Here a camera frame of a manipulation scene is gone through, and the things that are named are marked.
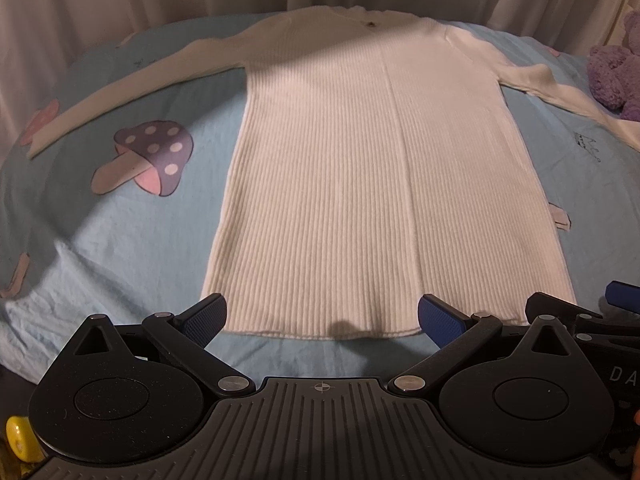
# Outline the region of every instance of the black gripper base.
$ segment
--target black gripper base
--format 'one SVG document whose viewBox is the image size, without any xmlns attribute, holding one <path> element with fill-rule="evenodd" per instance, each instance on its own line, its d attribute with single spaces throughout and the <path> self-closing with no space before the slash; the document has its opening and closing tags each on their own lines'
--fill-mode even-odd
<svg viewBox="0 0 640 480">
<path fill-rule="evenodd" d="M 478 455 L 454 440 L 430 405 L 376 379 L 269 378 L 220 400 L 203 428 L 166 455 L 128 466 L 55 457 L 33 480 L 613 480 L 596 460 L 532 467 Z"/>
</svg>

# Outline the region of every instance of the stuffed animal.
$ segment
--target stuffed animal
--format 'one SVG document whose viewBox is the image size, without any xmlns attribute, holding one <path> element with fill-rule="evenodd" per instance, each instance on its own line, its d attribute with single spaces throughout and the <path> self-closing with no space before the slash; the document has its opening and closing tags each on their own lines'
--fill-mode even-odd
<svg viewBox="0 0 640 480">
<path fill-rule="evenodd" d="M 622 108 L 620 118 L 640 121 L 640 12 L 625 16 L 629 48 L 594 46 L 587 62 L 591 93 L 609 110 Z"/>
</svg>

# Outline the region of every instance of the bed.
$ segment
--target bed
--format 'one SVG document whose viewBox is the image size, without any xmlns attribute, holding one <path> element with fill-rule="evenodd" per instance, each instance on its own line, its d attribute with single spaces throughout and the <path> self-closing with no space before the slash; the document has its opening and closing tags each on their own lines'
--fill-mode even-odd
<svg viewBox="0 0 640 480">
<path fill-rule="evenodd" d="M 71 66 L 41 108 L 63 112 L 193 40 L 231 36 L 266 16 L 198 18 L 103 44 Z M 583 57 L 531 38 L 455 25 L 517 65 L 545 63 L 559 83 L 588 93 Z M 578 304 L 608 314 L 607 283 L 640 284 L 640 153 L 594 121 L 513 89 L 502 92 L 548 202 L 570 221 L 558 233 Z M 233 69 L 113 110 L 32 161 L 18 140 L 0 169 L 0 286 L 21 254 L 28 253 L 30 264 L 20 292 L 0 300 L 0 364 L 37 382 L 89 314 L 130 324 L 198 301 L 210 251 L 202 240 L 214 237 L 245 103 L 244 71 Z M 130 181 L 92 192 L 95 172 L 116 156 L 117 131 L 153 121 L 174 121 L 193 139 L 175 190 L 157 196 Z M 207 350 L 260 384 L 265 376 L 389 378 L 437 346 L 426 335 L 311 341 L 221 333 Z"/>
</svg>

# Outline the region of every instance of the mushroom print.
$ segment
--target mushroom print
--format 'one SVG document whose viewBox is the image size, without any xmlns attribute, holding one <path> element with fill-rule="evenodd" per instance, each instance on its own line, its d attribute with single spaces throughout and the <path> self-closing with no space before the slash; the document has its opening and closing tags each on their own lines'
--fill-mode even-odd
<svg viewBox="0 0 640 480">
<path fill-rule="evenodd" d="M 546 45 L 545 45 L 545 48 L 547 49 L 547 51 L 549 52 L 549 54 L 551 54 L 552 56 L 554 56 L 554 57 L 560 57 L 560 53 L 559 53 L 556 49 L 554 49 L 552 46 L 546 46 Z"/>
<path fill-rule="evenodd" d="M 31 121 L 29 121 L 29 124 L 27 124 L 27 127 L 20 137 L 18 143 L 21 146 L 30 144 L 31 139 L 33 139 L 33 136 L 37 133 L 37 131 L 39 131 L 41 128 L 43 128 L 56 118 L 59 109 L 60 102 L 57 99 L 53 99 L 53 101 L 50 102 L 42 110 L 36 110 L 36 113 L 33 114 Z"/>
<path fill-rule="evenodd" d="M 174 121 L 150 121 L 118 130 L 113 136 L 118 156 L 98 168 L 91 190 L 108 193 L 133 179 L 146 192 L 171 195 L 193 151 L 188 131 Z"/>
<path fill-rule="evenodd" d="M 571 220 L 569 220 L 569 215 L 562 209 L 558 207 L 556 204 L 549 204 L 549 211 L 551 212 L 551 218 L 554 219 L 556 227 L 558 229 L 562 229 L 563 231 L 568 231 L 571 229 Z"/>
<path fill-rule="evenodd" d="M 120 48 L 121 46 L 129 43 L 129 40 L 133 38 L 135 35 L 136 35 L 135 32 L 132 32 L 131 34 L 129 34 L 124 40 L 122 40 L 119 44 L 116 45 L 116 48 Z"/>
<path fill-rule="evenodd" d="M 29 261 L 29 255 L 27 253 L 22 253 L 20 255 L 9 285 L 7 288 L 0 289 L 0 298 L 6 300 L 7 298 L 13 298 L 20 293 L 22 282 L 24 282 L 24 277 L 27 274 L 27 269 L 29 268 Z"/>
</svg>

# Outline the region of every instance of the ribbed knit texture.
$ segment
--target ribbed knit texture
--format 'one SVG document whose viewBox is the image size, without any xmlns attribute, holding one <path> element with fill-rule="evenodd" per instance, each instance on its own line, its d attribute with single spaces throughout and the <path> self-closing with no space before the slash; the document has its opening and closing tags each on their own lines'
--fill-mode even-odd
<svg viewBox="0 0 640 480">
<path fill-rule="evenodd" d="M 526 322 L 536 291 L 575 301 L 498 83 L 640 149 L 640 124 L 467 31 L 311 7 L 195 41 L 105 86 L 36 133 L 29 155 L 139 96 L 234 66 L 246 68 L 248 101 L 202 291 L 225 295 L 232 332 L 411 334 L 427 292 L 509 323 Z"/>
</svg>

